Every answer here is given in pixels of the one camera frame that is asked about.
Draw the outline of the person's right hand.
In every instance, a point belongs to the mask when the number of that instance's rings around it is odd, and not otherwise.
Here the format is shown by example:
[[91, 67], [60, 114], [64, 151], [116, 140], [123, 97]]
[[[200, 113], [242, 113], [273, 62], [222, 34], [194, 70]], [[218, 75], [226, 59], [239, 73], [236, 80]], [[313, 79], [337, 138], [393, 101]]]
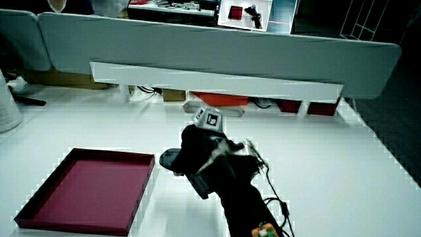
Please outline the person's right hand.
[[202, 199], [229, 182], [249, 183], [263, 162], [251, 153], [251, 145], [235, 143], [223, 131], [222, 113], [212, 107], [200, 107], [193, 123], [182, 131], [182, 144], [175, 149], [169, 169], [187, 176]]

